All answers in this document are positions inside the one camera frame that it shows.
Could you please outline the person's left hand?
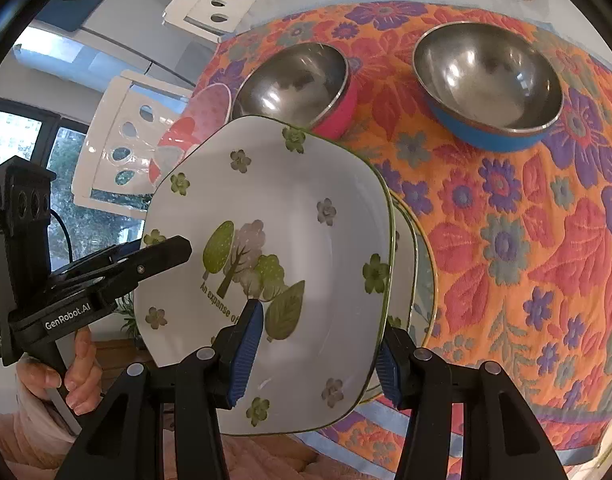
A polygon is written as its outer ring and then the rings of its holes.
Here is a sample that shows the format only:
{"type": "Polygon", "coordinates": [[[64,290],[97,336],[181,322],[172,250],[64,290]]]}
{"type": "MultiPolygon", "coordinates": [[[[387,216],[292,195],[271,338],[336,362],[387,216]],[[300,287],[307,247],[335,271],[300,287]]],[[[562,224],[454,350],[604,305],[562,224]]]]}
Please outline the person's left hand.
{"type": "Polygon", "coordinates": [[[48,389],[65,385],[66,404],[76,415],[88,414],[100,403],[103,370],[96,362],[96,345],[89,327],[80,328],[74,336],[74,359],[64,376],[34,359],[18,362],[16,372],[21,385],[42,401],[50,400],[48,389]]]}

